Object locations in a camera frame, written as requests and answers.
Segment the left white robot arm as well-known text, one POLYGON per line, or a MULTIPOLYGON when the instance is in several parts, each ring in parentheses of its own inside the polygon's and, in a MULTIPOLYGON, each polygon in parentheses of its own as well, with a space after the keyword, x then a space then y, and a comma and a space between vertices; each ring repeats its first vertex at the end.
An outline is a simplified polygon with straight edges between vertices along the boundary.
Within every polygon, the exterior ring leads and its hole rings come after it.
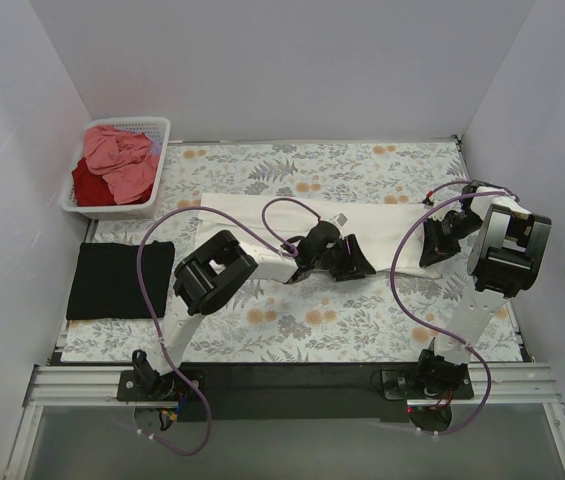
POLYGON ((356 236, 343 235, 338 225, 324 220, 272 250, 241 242, 228 230, 214 234, 176 266, 175 314, 159 323, 158 345, 132 354, 142 390, 155 400, 173 392, 173 368, 181 365, 202 320, 228 304, 247 281, 295 284, 315 271, 337 282, 376 273, 356 236))

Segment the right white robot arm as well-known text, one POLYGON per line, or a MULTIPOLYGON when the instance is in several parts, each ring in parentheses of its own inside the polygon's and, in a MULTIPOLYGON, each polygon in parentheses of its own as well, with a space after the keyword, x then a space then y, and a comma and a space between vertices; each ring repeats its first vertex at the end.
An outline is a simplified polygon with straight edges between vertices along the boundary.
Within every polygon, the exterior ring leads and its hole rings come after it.
POLYGON ((499 186, 472 181, 462 189, 458 210, 447 207, 424 222, 419 266, 429 267, 460 252, 460 241, 475 233, 468 258, 469 279, 447 330, 433 342, 434 354, 461 365, 470 361, 496 311, 535 283, 552 221, 522 208, 513 195, 496 193, 499 186))

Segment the white t shirt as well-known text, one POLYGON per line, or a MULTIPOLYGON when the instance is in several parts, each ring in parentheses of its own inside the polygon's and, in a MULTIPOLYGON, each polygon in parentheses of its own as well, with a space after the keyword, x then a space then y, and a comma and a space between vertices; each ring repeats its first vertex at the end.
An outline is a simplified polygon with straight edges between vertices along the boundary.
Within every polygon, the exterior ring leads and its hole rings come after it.
POLYGON ((203 211, 198 213, 199 224, 194 245, 200 246, 212 235, 227 229, 240 241, 254 244, 256 240, 233 222, 211 213, 211 208, 235 218, 246 228, 270 244, 278 247, 276 235, 288 239, 304 235, 316 225, 318 219, 333 221, 345 217, 340 231, 354 234, 361 251, 378 272, 394 269, 397 273, 429 279, 442 277, 442 267, 419 265, 424 243, 424 230, 417 227, 402 248, 396 264, 396 249, 407 231, 425 212, 419 204, 360 204, 302 199, 299 204, 289 201, 268 203, 273 198, 261 195, 234 195, 204 193, 201 196, 203 211))

